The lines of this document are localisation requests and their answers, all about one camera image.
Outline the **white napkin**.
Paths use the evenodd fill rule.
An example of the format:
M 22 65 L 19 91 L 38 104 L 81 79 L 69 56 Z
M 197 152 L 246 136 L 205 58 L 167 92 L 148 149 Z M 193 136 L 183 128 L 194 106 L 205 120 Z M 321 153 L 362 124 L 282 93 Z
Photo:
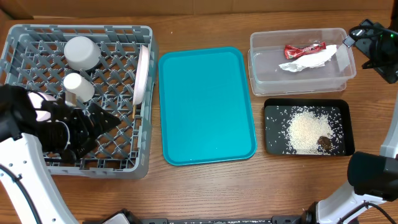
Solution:
M 304 55 L 293 62 L 282 63 L 279 67 L 289 72 L 301 72 L 306 68 L 323 67 L 336 53 L 336 45 L 327 45 L 326 49 L 314 54 Z

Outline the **white cup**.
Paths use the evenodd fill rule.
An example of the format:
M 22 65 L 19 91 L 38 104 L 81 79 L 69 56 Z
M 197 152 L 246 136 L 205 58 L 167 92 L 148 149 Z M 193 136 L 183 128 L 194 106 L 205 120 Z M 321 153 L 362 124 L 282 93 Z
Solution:
M 69 73 L 63 79 L 63 85 L 82 102 L 90 101 L 95 94 L 94 86 L 78 73 Z

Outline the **small white plate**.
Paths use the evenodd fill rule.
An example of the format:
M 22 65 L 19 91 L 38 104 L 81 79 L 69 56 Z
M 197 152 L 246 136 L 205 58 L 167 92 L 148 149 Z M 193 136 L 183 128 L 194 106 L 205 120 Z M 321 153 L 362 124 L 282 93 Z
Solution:
M 36 121 L 38 122 L 51 122 L 52 121 L 52 115 L 49 111 L 45 111 L 45 110 L 41 110 L 42 107 L 42 103 L 45 101 L 56 101 L 56 99 L 51 96 L 51 95 L 47 95 L 45 93 L 41 93 L 41 92 L 33 92 L 30 91 L 28 93 L 28 97 L 30 99 L 30 102 L 32 103 L 32 106 L 35 109 L 36 112 Z

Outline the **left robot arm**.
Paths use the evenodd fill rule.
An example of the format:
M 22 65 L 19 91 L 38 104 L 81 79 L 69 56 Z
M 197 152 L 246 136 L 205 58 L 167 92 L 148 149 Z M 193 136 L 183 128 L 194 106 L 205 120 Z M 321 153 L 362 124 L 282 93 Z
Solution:
M 1 183 L 22 223 L 77 223 L 43 154 L 56 153 L 61 162 L 74 163 L 121 121 L 95 103 L 84 114 L 64 97 L 48 100 L 41 93 L 34 106 L 30 94 L 21 86 L 1 86 Z

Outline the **grey bowl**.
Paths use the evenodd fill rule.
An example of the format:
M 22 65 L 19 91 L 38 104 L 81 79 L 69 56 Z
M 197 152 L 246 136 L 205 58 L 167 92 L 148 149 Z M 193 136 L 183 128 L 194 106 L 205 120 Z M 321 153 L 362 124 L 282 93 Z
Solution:
M 100 62 L 101 49 L 91 39 L 78 36 L 66 43 L 64 55 L 70 68 L 74 70 L 91 70 Z

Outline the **red snack wrapper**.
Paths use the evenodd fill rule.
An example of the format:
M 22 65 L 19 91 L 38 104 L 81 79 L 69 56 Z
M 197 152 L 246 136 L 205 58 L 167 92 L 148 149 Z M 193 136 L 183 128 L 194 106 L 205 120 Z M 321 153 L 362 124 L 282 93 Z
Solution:
M 297 48 L 291 45 L 286 45 L 284 49 L 284 55 L 286 59 L 299 58 L 304 55 L 314 54 L 321 50 L 326 49 L 326 43 L 322 42 L 320 44 L 312 44 L 307 47 Z

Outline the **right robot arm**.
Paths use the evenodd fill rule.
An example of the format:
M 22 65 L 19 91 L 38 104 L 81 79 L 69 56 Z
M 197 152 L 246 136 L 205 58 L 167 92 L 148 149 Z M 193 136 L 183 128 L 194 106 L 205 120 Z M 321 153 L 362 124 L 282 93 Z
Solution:
M 397 82 L 397 16 L 388 28 L 364 20 L 349 30 L 347 47 L 355 46 L 369 59 L 363 69 L 374 69 L 388 83 Z M 349 160 L 347 181 L 328 198 L 314 202 L 296 223 L 356 223 L 370 208 L 397 200 L 397 113 L 393 113 L 386 139 L 378 155 L 355 152 Z

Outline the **large white plate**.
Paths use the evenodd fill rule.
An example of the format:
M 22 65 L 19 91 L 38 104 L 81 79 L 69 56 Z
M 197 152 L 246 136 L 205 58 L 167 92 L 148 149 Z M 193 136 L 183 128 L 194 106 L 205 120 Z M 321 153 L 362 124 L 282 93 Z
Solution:
M 146 91 L 147 77 L 149 72 L 149 60 L 150 52 L 149 49 L 142 45 L 139 52 L 139 61 L 136 70 L 136 79 L 134 84 L 134 93 L 132 103 L 133 105 L 139 105 L 144 99 Z

